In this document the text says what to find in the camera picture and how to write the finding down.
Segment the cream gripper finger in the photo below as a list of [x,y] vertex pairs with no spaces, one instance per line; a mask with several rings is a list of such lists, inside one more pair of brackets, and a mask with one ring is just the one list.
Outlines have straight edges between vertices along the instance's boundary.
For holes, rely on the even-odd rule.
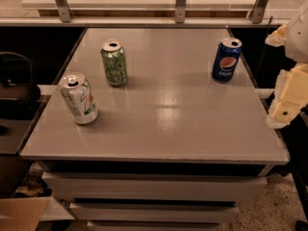
[[278,27],[274,32],[267,36],[265,44],[274,47],[283,46],[285,44],[288,26],[289,23],[284,23]]
[[281,129],[307,105],[308,64],[296,64],[290,71],[282,69],[276,79],[266,123],[270,128]]

